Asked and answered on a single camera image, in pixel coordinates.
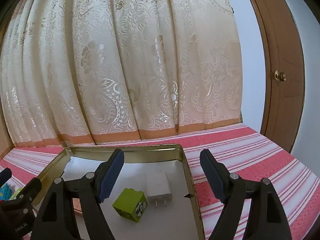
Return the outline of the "red white striped tablecloth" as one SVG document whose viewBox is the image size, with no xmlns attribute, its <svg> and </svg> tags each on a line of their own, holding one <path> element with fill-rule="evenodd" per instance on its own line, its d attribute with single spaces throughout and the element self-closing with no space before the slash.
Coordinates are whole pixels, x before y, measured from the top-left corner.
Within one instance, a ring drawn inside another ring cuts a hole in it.
<svg viewBox="0 0 320 240">
<path fill-rule="evenodd" d="M 203 148 L 242 178 L 269 178 L 283 204 L 293 239 L 312 236 L 319 218 L 319 178 L 280 146 L 244 124 L 173 137 L 133 141 L 131 146 L 179 144 L 186 154 L 195 182 L 205 233 L 210 233 L 222 204 L 210 191 L 200 167 Z"/>
</svg>

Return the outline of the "green toy building block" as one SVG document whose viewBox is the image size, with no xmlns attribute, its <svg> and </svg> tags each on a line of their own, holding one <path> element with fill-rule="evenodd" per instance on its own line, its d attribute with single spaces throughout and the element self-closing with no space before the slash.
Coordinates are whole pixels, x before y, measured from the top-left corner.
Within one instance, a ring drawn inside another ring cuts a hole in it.
<svg viewBox="0 0 320 240">
<path fill-rule="evenodd" d="M 148 201 L 143 191 L 125 188 L 112 206 L 120 217 L 138 223 L 148 206 Z"/>
</svg>

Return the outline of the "brass door knob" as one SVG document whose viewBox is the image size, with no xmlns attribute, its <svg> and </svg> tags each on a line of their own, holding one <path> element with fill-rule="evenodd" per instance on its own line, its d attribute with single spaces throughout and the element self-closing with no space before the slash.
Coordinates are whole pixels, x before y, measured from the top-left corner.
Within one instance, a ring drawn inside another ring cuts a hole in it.
<svg viewBox="0 0 320 240">
<path fill-rule="evenodd" d="M 276 70 L 274 72 L 274 79 L 276 81 L 285 82 L 286 81 L 286 74 L 284 72 L 279 72 L 278 70 Z"/>
</svg>

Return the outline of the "blue toy building block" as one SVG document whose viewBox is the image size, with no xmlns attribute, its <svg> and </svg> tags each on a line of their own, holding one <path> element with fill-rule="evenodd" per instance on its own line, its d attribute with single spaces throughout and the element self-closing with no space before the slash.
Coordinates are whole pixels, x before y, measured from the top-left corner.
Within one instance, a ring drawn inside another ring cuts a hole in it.
<svg viewBox="0 0 320 240">
<path fill-rule="evenodd" d="M 8 201 L 12 196 L 12 189 L 5 183 L 0 188 L 0 202 Z"/>
</svg>

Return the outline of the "cream floral curtain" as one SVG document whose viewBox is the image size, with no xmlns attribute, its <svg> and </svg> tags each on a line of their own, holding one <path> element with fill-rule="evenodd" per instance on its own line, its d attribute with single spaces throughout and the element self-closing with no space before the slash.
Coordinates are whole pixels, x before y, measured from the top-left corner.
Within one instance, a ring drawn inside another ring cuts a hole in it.
<svg viewBox="0 0 320 240">
<path fill-rule="evenodd" d="M 17 147 L 169 137 L 240 121 L 229 0 L 16 0 L 1 103 Z"/>
</svg>

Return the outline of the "white usb wall charger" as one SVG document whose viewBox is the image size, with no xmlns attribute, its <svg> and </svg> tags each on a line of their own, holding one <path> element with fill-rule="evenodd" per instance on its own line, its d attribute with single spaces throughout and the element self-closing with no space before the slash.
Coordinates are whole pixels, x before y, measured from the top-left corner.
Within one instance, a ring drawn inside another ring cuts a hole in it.
<svg viewBox="0 0 320 240">
<path fill-rule="evenodd" d="M 163 202 L 167 206 L 167 201 L 172 200 L 172 192 L 166 172 L 155 172 L 146 175 L 146 195 L 150 203 L 154 203 L 158 208 L 158 203 Z"/>
</svg>

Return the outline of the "gold metal tin tray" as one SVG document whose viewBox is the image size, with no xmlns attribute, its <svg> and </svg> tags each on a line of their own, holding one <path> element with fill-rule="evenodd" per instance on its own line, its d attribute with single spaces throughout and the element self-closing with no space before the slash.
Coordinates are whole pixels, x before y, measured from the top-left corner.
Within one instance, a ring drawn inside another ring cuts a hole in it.
<svg viewBox="0 0 320 240">
<path fill-rule="evenodd" d="M 204 239 L 178 144 L 67 147 L 40 180 L 32 239 Z"/>
</svg>

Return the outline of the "brown wooden door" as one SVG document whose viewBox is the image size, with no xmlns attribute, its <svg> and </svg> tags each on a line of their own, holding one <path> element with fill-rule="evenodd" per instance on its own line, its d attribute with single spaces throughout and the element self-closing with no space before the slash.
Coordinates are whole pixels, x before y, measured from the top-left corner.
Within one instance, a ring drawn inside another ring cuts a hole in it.
<svg viewBox="0 0 320 240">
<path fill-rule="evenodd" d="M 264 49 L 266 94 L 261 134 L 291 152 L 305 95 L 304 56 L 296 22 L 285 0 L 250 0 Z M 286 81 L 274 79 L 284 72 Z"/>
</svg>

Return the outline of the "clear green card box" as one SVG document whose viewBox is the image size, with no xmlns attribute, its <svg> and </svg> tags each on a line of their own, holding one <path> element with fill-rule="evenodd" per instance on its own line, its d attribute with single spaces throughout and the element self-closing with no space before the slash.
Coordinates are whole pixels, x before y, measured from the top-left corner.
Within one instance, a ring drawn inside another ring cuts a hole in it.
<svg viewBox="0 0 320 240">
<path fill-rule="evenodd" d="M 17 195 L 21 192 L 22 188 L 19 187 L 10 197 L 10 200 L 15 200 L 17 198 Z"/>
</svg>

